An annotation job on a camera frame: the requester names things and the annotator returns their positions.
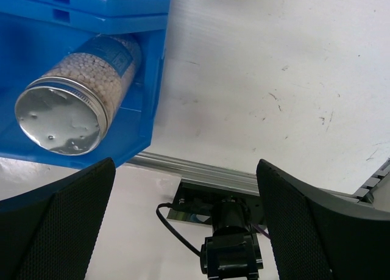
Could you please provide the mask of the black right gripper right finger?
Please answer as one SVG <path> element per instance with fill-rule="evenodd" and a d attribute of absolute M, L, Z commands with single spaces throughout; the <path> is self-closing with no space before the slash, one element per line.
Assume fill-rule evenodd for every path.
<path fill-rule="evenodd" d="M 338 198 L 264 159 L 256 175 L 280 279 L 389 279 L 389 212 Z"/>

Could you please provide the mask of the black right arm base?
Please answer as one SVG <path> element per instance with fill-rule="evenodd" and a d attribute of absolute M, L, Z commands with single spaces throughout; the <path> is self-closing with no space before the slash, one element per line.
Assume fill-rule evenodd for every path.
<path fill-rule="evenodd" d="M 243 209 L 245 222 L 249 226 L 266 226 L 263 207 L 259 196 L 234 192 L 222 188 L 213 188 L 181 182 L 172 203 L 161 203 L 156 208 L 156 215 L 167 230 L 195 255 L 200 251 L 185 239 L 162 215 L 161 208 L 168 208 L 182 216 L 184 221 L 213 226 L 212 210 L 226 203 L 238 203 Z"/>

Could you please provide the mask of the silver lid peppercorn jar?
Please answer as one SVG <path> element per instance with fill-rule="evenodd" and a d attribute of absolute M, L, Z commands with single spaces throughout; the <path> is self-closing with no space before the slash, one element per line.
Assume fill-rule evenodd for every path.
<path fill-rule="evenodd" d="M 141 61 L 140 45 L 130 34 L 89 39 L 20 94 L 20 128 L 50 152 L 91 152 L 106 136 Z"/>

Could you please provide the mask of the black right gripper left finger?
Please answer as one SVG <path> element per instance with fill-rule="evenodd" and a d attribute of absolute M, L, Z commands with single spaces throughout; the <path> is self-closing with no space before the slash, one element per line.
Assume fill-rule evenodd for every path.
<path fill-rule="evenodd" d="M 1 279 L 84 279 L 115 180 L 111 158 L 1 201 Z"/>

